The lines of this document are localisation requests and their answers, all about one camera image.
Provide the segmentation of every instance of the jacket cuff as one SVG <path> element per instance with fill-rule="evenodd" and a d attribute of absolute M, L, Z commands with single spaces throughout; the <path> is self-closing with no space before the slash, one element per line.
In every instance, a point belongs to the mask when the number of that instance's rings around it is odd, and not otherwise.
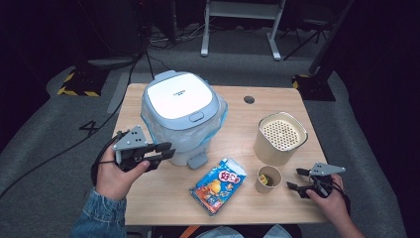
<path fill-rule="evenodd" d="M 83 212 L 102 222 L 118 222 L 124 219 L 127 207 L 127 199 L 113 200 L 107 198 L 93 188 L 83 208 Z"/>

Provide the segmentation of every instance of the chip bag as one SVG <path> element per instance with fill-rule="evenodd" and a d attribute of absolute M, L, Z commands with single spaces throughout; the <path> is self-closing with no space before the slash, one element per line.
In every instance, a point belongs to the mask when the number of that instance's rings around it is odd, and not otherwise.
<path fill-rule="evenodd" d="M 225 158 L 192 187 L 190 192 L 209 215 L 215 215 L 246 177 L 245 170 L 238 163 Z"/>

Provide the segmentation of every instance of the hand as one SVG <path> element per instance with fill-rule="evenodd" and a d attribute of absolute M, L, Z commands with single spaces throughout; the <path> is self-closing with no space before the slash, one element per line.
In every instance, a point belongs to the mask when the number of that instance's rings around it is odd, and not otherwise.
<path fill-rule="evenodd" d="M 101 162 L 113 162 L 115 160 L 113 146 L 107 148 Z M 122 200 L 127 196 L 133 182 L 146 171 L 149 165 L 149 161 L 142 161 L 135 168 L 125 173 L 115 163 L 99 164 L 96 191 L 110 199 Z"/>
<path fill-rule="evenodd" d="M 342 190 L 344 190 L 343 180 L 340 176 L 331 175 L 331 179 Z M 325 216 L 327 216 L 327 218 L 331 222 L 334 223 L 343 219 L 347 219 L 349 217 L 349 213 L 346 208 L 346 203 L 342 195 L 337 190 L 333 189 L 331 194 L 327 198 L 319 196 L 314 190 L 311 189 L 306 190 L 306 193 L 319 207 L 321 207 Z"/>
<path fill-rule="evenodd" d="M 331 175 L 331 179 L 336 185 L 344 190 L 343 181 L 337 175 Z M 365 237 L 358 227 L 353 223 L 347 211 L 346 203 L 343 196 L 335 189 L 331 194 L 322 198 L 314 190 L 307 189 L 306 194 L 319 206 L 327 218 L 334 224 L 340 237 L 362 238 Z"/>

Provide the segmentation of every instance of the gray carpet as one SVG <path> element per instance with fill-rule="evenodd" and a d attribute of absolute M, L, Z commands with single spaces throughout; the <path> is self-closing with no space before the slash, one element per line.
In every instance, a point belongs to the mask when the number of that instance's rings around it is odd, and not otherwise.
<path fill-rule="evenodd" d="M 310 43 L 289 60 L 274 61 L 266 41 L 269 29 L 216 32 L 209 56 L 200 56 L 201 38 L 166 50 L 149 49 L 154 74 L 190 71 L 212 85 L 291 87 L 290 78 L 307 70 L 322 46 Z M 281 53 L 297 46 L 294 34 L 276 39 Z M 0 155 L 0 191 L 48 158 L 87 136 L 80 126 L 101 125 L 124 93 L 130 67 L 112 70 L 100 97 L 57 95 L 71 67 L 47 85 L 51 99 L 20 129 Z M 135 67 L 133 82 L 150 82 L 146 57 Z M 352 217 L 367 237 L 406 237 L 395 195 L 355 120 L 347 90 L 333 73 L 336 102 L 305 101 L 315 131 L 332 165 L 347 169 L 342 177 L 352 200 Z M 95 135 L 16 183 L 0 200 L 0 237 L 66 237 L 92 188 L 90 166 L 112 136 L 117 116 Z M 338 237 L 329 223 L 300 224 L 303 237 Z M 145 237 L 150 227 L 129 227 Z"/>

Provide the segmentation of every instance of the person's right hand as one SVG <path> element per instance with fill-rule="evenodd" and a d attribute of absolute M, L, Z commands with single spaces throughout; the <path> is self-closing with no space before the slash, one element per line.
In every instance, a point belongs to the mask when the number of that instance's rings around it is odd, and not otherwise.
<path fill-rule="evenodd" d="M 336 183 L 342 190 L 344 190 L 343 181 L 340 176 L 331 175 L 331 179 L 333 179 L 333 182 Z M 326 198 L 319 196 L 314 190 L 311 189 L 306 190 L 306 193 L 319 207 L 321 207 L 325 216 L 332 223 L 350 218 L 343 196 L 337 190 L 333 189 L 331 194 Z"/>
<path fill-rule="evenodd" d="M 342 190 L 344 190 L 343 181 L 337 175 L 331 175 L 331 179 Z M 333 189 L 331 194 L 323 198 L 316 191 L 307 189 L 306 194 L 321 208 L 324 215 L 334 224 L 339 234 L 343 238 L 365 237 L 359 228 L 353 223 L 347 211 L 346 203 L 339 191 Z"/>

